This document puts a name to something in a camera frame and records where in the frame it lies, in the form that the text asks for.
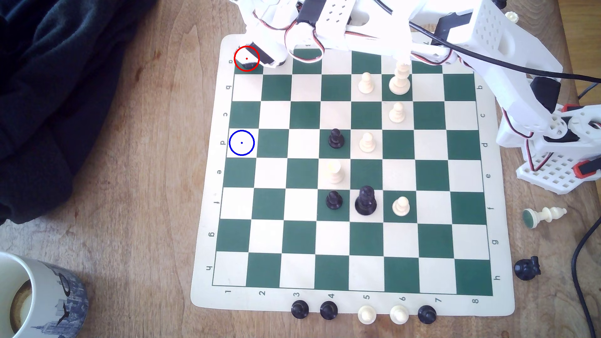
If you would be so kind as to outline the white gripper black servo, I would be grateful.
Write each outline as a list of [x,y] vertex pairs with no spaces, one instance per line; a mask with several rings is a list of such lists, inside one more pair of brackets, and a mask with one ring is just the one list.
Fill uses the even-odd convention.
[[289,56],[284,32],[297,18],[298,1],[230,1],[237,5],[246,31],[237,47],[257,51],[263,66],[281,66]]

